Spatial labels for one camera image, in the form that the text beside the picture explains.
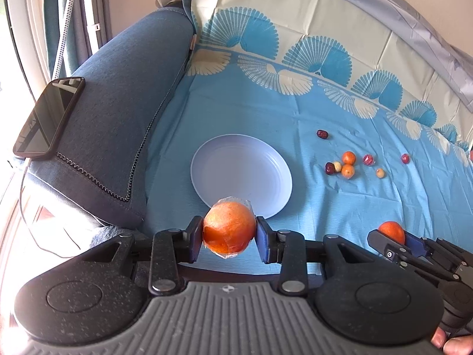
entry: phone screen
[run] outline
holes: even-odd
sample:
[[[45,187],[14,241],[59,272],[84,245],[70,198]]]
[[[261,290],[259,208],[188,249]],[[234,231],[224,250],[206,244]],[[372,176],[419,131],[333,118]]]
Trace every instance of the phone screen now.
[[[67,108],[75,103],[83,82],[84,78],[62,78],[47,85],[21,129],[13,147],[15,155],[34,157],[50,150]]]

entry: plate rim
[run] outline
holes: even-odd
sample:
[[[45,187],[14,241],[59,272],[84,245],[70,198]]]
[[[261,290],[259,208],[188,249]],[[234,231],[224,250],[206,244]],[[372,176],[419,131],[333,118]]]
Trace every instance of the plate rim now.
[[[288,196],[287,196],[287,199],[285,199],[283,201],[283,205],[282,207],[276,211],[275,213],[273,213],[272,215],[270,216],[267,216],[265,217],[265,219],[269,219],[271,217],[273,217],[274,215],[277,215],[279,212],[281,212],[284,207],[287,205],[287,203],[289,202],[289,199],[292,195],[292,187],[293,187],[293,183],[292,183],[292,173],[291,173],[291,170],[287,164],[287,161],[281,156],[281,154],[275,149],[273,148],[271,145],[269,145],[268,143],[266,143],[265,141],[263,140],[260,140],[259,138],[256,138],[254,136],[249,136],[249,135],[243,135],[243,134],[240,134],[240,133],[226,133],[224,135],[218,135],[218,136],[214,136],[212,138],[209,138],[206,142],[204,142],[200,147],[197,148],[197,150],[195,151],[194,155],[192,156],[192,160],[191,160],[191,167],[190,167],[190,173],[191,173],[191,182],[192,182],[192,187],[194,188],[194,191],[197,193],[198,197],[204,202],[204,204],[206,206],[208,206],[209,208],[212,207],[213,204],[209,205],[207,204],[207,202],[202,198],[202,195],[200,195],[199,191],[197,190],[197,188],[195,187],[195,183],[194,183],[194,177],[193,177],[193,174],[192,174],[192,167],[194,165],[194,160],[195,160],[195,157],[197,156],[197,154],[199,153],[199,151],[207,144],[207,143],[210,143],[211,141],[215,140],[216,138],[221,138],[221,137],[226,137],[226,136],[240,136],[240,137],[243,137],[243,138],[252,138],[260,143],[263,143],[265,145],[267,145],[272,151],[274,151],[276,153],[276,155],[278,155],[281,160],[284,162],[284,165],[285,167],[287,168],[288,172],[289,172],[289,181],[290,181],[290,189],[288,191]]]

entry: black round pad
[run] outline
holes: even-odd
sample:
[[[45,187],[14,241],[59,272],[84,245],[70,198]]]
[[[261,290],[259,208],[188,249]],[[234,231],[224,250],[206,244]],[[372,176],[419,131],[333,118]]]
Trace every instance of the black round pad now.
[[[54,286],[46,299],[59,312],[81,312],[94,307],[102,297],[98,286],[86,282],[64,282]]]
[[[473,290],[461,282],[441,282],[441,291],[448,309],[461,318],[473,316]]]
[[[358,288],[355,298],[362,307],[379,314],[400,312],[411,302],[409,293],[392,283],[365,284]]]
[[[315,292],[315,306],[333,330],[372,346],[430,338],[443,314],[434,286],[382,259],[339,268]]]
[[[79,261],[26,283],[17,294],[14,311],[32,338],[78,345],[122,331],[145,301],[143,291],[109,263]]]

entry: plastic wrap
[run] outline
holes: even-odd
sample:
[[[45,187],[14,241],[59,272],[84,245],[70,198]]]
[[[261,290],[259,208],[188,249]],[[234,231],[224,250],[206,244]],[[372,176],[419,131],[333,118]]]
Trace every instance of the plastic wrap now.
[[[226,197],[217,201],[204,219],[204,245],[228,259],[243,252],[256,233],[256,218],[248,200]]]

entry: gray ribbed handle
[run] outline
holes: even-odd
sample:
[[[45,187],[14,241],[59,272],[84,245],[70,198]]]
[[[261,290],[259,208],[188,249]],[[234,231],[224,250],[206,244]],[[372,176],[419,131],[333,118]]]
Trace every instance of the gray ribbed handle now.
[[[368,347],[331,332],[303,298],[275,293],[268,283],[194,283],[156,297],[141,318],[115,337],[82,347],[31,342],[24,354],[426,355],[428,342]]]

